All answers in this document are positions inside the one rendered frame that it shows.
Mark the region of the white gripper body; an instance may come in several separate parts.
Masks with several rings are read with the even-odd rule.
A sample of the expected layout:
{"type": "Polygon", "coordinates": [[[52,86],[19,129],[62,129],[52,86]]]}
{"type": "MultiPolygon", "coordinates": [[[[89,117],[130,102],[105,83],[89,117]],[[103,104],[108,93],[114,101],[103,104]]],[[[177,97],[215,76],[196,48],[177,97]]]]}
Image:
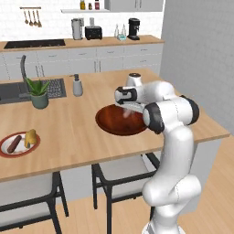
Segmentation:
{"type": "Polygon", "coordinates": [[[144,111],[145,105],[142,103],[125,103],[120,104],[120,107],[123,108],[124,115],[130,115],[132,112],[142,113],[144,111]]]}

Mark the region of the reddish brown wooden bowl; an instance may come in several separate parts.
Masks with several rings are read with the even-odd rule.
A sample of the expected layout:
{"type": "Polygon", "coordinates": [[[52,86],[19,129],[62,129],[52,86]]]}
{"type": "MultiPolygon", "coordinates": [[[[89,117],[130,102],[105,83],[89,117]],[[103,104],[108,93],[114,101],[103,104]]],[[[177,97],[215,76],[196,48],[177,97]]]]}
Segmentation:
{"type": "Polygon", "coordinates": [[[120,136],[135,135],[147,128],[141,113],[132,112],[124,118],[123,108],[115,104],[101,108],[96,113],[95,120],[103,131],[120,136]]]}

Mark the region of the yellow-brown bun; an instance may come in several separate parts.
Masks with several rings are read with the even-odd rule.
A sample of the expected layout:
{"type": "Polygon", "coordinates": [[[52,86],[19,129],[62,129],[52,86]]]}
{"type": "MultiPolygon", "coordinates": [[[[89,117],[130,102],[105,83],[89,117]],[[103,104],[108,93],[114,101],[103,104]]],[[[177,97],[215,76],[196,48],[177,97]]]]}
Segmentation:
{"type": "Polygon", "coordinates": [[[29,130],[26,132],[25,135],[25,148],[29,148],[31,144],[37,143],[37,134],[34,129],[29,130]]]}

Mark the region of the white plate with red rim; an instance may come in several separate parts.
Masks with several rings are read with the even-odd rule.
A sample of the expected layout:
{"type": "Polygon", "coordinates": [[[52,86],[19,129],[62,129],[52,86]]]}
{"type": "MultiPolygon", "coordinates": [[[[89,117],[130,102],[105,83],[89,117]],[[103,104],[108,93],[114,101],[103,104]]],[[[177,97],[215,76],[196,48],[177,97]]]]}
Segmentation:
{"type": "Polygon", "coordinates": [[[25,147],[25,138],[26,138],[25,132],[12,133],[8,135],[7,137],[3,138],[0,141],[0,156],[3,156],[5,158],[20,157],[20,156],[31,153],[32,151],[36,150],[37,147],[40,145],[40,137],[38,134],[36,134],[37,142],[35,144],[31,144],[29,148],[25,147]],[[18,135],[20,135],[22,139],[18,143],[15,151],[10,154],[7,152],[7,148],[17,138],[18,135]]]}

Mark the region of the brown sausage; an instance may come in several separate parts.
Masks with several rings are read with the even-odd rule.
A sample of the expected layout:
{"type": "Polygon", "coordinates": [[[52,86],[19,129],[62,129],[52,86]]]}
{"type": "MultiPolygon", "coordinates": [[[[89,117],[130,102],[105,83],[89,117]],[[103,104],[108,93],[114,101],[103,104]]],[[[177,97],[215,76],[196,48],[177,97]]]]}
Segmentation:
{"type": "Polygon", "coordinates": [[[16,147],[18,146],[18,144],[19,144],[19,142],[21,141],[21,139],[22,139],[22,136],[21,136],[21,135],[18,135],[18,136],[14,139],[14,141],[8,146],[7,152],[8,152],[9,154],[11,154],[11,153],[13,153],[13,152],[15,151],[15,149],[16,149],[16,147]]]}

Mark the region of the grey soap dispenser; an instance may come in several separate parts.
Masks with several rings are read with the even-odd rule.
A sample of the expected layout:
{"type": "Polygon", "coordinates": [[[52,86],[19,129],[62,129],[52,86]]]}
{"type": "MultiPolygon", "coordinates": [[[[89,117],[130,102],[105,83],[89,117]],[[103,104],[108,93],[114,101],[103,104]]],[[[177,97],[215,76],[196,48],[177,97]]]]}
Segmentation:
{"type": "Polygon", "coordinates": [[[79,97],[83,94],[82,83],[78,74],[74,75],[73,80],[73,95],[79,97]]]}

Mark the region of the grey base cupboard run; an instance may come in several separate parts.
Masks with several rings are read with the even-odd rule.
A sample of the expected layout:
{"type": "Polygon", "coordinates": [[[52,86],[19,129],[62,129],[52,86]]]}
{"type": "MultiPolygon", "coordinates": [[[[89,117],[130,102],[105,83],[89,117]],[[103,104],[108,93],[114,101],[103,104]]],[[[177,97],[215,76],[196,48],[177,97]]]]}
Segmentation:
{"type": "Polygon", "coordinates": [[[21,77],[20,60],[26,56],[29,78],[75,73],[94,73],[119,69],[149,68],[158,72],[163,44],[140,44],[98,48],[68,48],[4,52],[0,58],[10,80],[21,77]]]}

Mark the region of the black stool with grey seat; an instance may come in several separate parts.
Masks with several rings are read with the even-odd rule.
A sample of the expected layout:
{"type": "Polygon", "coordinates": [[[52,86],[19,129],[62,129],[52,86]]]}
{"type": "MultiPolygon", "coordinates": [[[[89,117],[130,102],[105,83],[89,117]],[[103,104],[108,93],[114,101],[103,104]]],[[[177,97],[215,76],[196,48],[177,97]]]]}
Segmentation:
{"type": "Polygon", "coordinates": [[[144,183],[159,165],[156,155],[147,153],[91,166],[93,207],[98,208],[100,187],[106,196],[107,234],[112,234],[112,204],[140,197],[144,183]]]}
{"type": "Polygon", "coordinates": [[[69,215],[60,172],[0,183],[0,232],[51,219],[56,234],[62,234],[56,211],[60,197],[69,215]]]}

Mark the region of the clear bottles in teal holder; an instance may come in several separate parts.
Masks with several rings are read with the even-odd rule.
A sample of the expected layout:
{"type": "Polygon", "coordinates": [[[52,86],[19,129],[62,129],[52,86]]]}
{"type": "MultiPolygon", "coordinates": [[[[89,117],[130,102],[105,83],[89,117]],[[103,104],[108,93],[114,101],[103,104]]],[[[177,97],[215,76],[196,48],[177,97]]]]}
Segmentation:
{"type": "Polygon", "coordinates": [[[124,41],[126,39],[126,30],[125,30],[125,27],[122,27],[122,30],[119,30],[119,27],[116,26],[115,27],[115,31],[114,31],[114,36],[118,40],[124,41]]]}

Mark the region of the black coffee machine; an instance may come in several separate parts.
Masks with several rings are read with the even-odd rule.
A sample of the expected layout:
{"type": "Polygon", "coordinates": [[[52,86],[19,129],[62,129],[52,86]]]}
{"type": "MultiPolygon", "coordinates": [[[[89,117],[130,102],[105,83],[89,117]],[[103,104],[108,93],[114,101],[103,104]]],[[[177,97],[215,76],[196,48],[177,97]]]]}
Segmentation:
{"type": "Polygon", "coordinates": [[[130,18],[129,21],[129,35],[127,36],[131,40],[139,40],[137,32],[139,31],[140,20],[137,18],[130,18]]]}

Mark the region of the black toaster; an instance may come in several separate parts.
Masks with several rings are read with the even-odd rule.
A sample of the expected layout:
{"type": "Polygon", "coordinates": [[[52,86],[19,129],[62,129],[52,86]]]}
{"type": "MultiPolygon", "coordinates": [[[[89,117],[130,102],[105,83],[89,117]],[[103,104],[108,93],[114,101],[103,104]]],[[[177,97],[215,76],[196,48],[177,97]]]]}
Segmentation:
{"type": "Polygon", "coordinates": [[[85,27],[85,38],[91,39],[102,39],[102,28],[98,26],[85,27]]]}

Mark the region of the green plant in grey pot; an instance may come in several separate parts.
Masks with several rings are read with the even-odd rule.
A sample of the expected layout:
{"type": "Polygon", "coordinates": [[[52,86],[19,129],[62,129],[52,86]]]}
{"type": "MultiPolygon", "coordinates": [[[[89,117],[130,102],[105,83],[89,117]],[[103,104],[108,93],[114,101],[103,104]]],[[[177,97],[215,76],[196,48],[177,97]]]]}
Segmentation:
{"type": "Polygon", "coordinates": [[[48,106],[48,85],[49,81],[43,83],[41,80],[31,80],[26,78],[27,85],[30,89],[30,96],[33,106],[42,110],[48,106]]]}

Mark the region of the dark grey tap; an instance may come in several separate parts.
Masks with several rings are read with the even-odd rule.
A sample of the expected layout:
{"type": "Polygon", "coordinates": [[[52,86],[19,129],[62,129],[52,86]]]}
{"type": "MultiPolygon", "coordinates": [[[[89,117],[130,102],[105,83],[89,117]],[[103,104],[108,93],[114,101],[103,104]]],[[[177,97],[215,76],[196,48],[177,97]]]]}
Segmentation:
{"type": "Polygon", "coordinates": [[[23,55],[21,60],[20,60],[20,69],[21,69],[21,74],[22,74],[22,77],[23,77],[23,82],[25,84],[25,87],[26,87],[26,91],[27,93],[30,92],[30,88],[28,86],[28,83],[27,83],[27,75],[26,75],[26,70],[25,70],[25,62],[26,62],[26,55],[23,55]]]}

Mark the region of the black hob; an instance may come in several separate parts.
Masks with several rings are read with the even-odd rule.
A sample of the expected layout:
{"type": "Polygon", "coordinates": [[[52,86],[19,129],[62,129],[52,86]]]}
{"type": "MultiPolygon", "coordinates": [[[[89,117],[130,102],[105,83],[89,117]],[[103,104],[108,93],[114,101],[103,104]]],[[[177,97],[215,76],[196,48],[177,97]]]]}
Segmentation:
{"type": "Polygon", "coordinates": [[[5,49],[59,47],[59,46],[65,46],[64,39],[8,41],[5,45],[5,49]]]}

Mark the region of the dark grey sink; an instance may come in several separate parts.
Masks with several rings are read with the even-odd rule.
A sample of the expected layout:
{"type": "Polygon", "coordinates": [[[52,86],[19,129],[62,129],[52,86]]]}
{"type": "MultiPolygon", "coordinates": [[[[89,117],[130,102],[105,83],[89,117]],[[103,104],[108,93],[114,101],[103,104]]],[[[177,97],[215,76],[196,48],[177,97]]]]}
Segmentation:
{"type": "MultiPolygon", "coordinates": [[[[66,97],[64,79],[43,80],[42,83],[48,85],[48,97],[50,99],[66,97]]],[[[30,95],[23,82],[3,83],[0,84],[0,104],[17,103],[30,101],[30,95]]]]}

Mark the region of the grey wall cupboard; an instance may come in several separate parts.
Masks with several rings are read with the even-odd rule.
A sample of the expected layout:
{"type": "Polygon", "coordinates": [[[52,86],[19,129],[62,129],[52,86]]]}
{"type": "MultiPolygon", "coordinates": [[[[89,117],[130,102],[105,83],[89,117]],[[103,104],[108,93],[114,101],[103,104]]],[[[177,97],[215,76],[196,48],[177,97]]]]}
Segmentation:
{"type": "Polygon", "coordinates": [[[104,0],[111,12],[162,12],[164,0],[104,0]]]}

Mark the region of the white wall shelf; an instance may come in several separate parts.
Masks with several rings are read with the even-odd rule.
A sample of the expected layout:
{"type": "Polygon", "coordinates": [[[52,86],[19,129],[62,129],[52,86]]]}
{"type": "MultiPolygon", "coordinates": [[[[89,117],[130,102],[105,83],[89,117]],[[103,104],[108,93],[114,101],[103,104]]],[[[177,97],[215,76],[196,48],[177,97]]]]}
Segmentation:
{"type": "Polygon", "coordinates": [[[100,10],[95,10],[95,9],[92,9],[92,10],[80,10],[80,9],[60,9],[60,12],[62,14],[76,14],[76,13],[81,13],[81,14],[84,14],[84,13],[110,13],[111,11],[110,10],[107,10],[107,9],[100,9],[100,10]]]}

